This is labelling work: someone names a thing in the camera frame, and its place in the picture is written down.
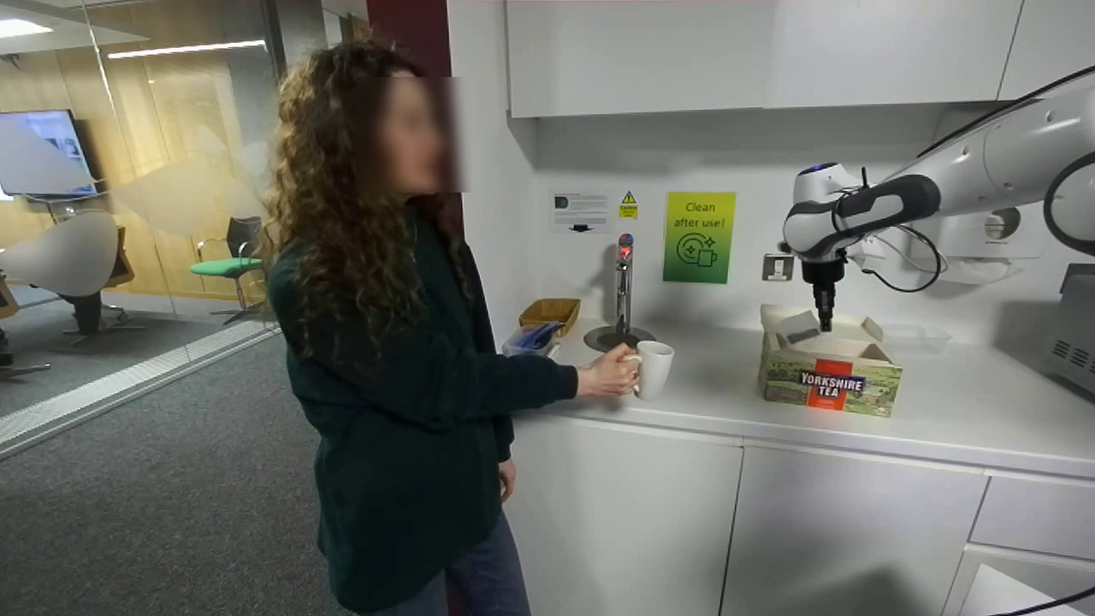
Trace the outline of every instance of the cardboard box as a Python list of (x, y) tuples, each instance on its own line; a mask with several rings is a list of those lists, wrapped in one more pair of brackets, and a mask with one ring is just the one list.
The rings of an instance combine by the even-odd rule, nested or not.
[(577, 320), (577, 299), (542, 299), (522, 311), (522, 327), (536, 327), (544, 320), (559, 320), (556, 342), (568, 335)]
[(820, 410), (890, 418), (905, 368), (873, 317), (820, 333), (816, 311), (759, 307), (759, 394)]

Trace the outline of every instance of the green sign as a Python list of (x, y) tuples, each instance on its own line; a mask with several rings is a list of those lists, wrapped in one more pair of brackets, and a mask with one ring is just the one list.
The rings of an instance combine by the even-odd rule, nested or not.
[(663, 215), (663, 279), (727, 285), (735, 191), (670, 191)]

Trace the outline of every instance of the hand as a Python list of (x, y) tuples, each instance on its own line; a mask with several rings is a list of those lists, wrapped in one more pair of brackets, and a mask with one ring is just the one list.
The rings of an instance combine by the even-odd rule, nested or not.
[(518, 465), (514, 458), (501, 462), (504, 504), (518, 493)]
[(577, 374), (577, 397), (617, 399), (634, 394), (637, 388), (637, 361), (631, 359), (631, 345), (617, 345), (590, 368)]

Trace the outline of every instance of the white wall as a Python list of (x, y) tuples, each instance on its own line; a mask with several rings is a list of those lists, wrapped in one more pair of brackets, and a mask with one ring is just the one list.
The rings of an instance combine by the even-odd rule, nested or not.
[[(533, 194), (524, 211), (533, 222), (536, 295), (585, 295), (590, 285), (613, 285), (605, 272), (610, 235), (559, 235), (549, 229), (552, 191), (637, 191), (644, 218), (637, 226), (637, 324), (661, 317), (702, 317), (756, 327), (764, 300), (810, 300), (804, 285), (764, 285), (764, 252), (778, 252), (791, 204), (793, 173), (818, 159), (847, 159), (882, 178), (905, 169), (946, 128), (970, 114), (910, 110), (793, 110), (793, 114), (687, 114), (687, 115), (622, 115), (622, 121), (552, 121), (518, 129), (533, 133)], [(733, 279), (727, 286), (663, 285), (663, 194), (666, 191), (735, 191)], [(1037, 226), (1041, 258), (1022, 260), (1010, 279), (934, 295), (895, 295), (849, 267), (841, 315), (873, 315), (890, 327), (932, 327), (955, 342), (994, 342), (1019, 335), (1037, 345), (1031, 317), (1059, 300), (1069, 260), (1048, 229)]]
[(504, 0), (449, 0), (452, 65), (470, 74), (467, 231), (477, 251), (495, 335), (533, 300), (533, 172), (507, 123)]

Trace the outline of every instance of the cabinet door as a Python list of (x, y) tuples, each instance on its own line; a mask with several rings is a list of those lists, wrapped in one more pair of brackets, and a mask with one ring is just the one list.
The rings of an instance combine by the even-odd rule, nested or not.
[(759, 107), (770, 0), (507, 0), (511, 114)]
[(994, 474), (973, 545), (1095, 560), (1095, 483)]
[(536, 616), (718, 613), (738, 445), (561, 418), (518, 431)]
[[(964, 546), (961, 567), (949, 599), (949, 616), (975, 613), (973, 607), (964, 607), (964, 599), (982, 566), (1050, 599), (1075, 594), (1095, 585), (1095, 560), (1066, 560), (1066, 558), (1019, 553), (1019, 552)], [(1095, 599), (1075, 601), (1075, 610), (1095, 613)]]
[(1069, 72), (1095, 65), (1093, 0), (1027, 0), (1003, 98), (1015, 98)]
[(938, 616), (982, 472), (747, 448), (723, 616)]
[(1019, 0), (774, 0), (774, 107), (997, 98)]

